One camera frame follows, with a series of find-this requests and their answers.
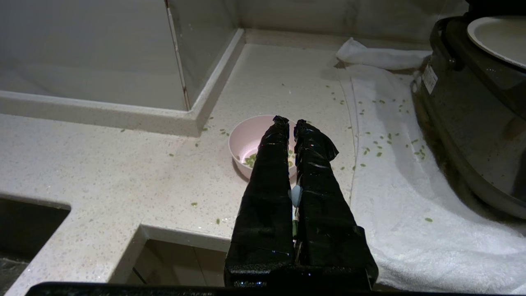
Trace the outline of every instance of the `pink bowl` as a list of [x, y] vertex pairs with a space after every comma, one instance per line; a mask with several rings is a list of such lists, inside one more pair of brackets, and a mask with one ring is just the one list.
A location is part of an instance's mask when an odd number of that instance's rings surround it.
[[[237, 168], [243, 174], [243, 176], [250, 179], [252, 169], [243, 164], [245, 158], [250, 157], [252, 154], [258, 152], [259, 142], [261, 138], [274, 124], [272, 120], [274, 115], [261, 115], [249, 118], [239, 123], [234, 130], [230, 133], [228, 145], [230, 147], [230, 153], [232, 158], [236, 162]], [[289, 150], [294, 151], [296, 141], [294, 140], [294, 122], [290, 122], [290, 134], [289, 134]], [[289, 177], [296, 174], [296, 166], [289, 167]]]

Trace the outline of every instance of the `stainless steel sink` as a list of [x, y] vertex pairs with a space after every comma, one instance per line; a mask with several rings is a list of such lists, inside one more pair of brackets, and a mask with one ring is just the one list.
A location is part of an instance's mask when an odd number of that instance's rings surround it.
[[10, 200], [0, 195], [0, 295], [36, 256], [69, 209]]

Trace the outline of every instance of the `white countertop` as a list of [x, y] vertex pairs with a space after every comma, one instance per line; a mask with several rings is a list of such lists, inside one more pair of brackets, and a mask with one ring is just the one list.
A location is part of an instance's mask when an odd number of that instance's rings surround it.
[[141, 225], [226, 251], [247, 182], [220, 129], [252, 116], [312, 121], [340, 151], [332, 166], [350, 196], [353, 139], [334, 54], [247, 44], [199, 138], [0, 115], [0, 193], [71, 208], [6, 295], [108, 282]]

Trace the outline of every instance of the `label sticker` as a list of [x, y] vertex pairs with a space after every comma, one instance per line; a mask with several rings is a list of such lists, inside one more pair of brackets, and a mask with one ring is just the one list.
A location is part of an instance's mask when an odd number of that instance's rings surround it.
[[433, 68], [431, 68], [431, 65], [427, 65], [426, 70], [422, 75], [422, 80], [424, 81], [424, 85], [426, 86], [428, 93], [431, 94], [438, 81], [438, 77], [434, 73]]

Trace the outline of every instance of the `white cloth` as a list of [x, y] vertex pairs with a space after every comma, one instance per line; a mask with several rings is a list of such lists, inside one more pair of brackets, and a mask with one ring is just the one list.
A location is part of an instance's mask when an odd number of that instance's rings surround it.
[[419, 68], [431, 51], [401, 51], [390, 48], [367, 48], [353, 38], [349, 39], [336, 53], [340, 60], [369, 65], [388, 70]]
[[380, 268], [378, 282], [526, 294], [526, 239], [517, 231], [524, 224], [488, 220], [456, 196], [423, 140], [413, 77], [365, 65], [341, 71], [358, 148], [350, 206]]

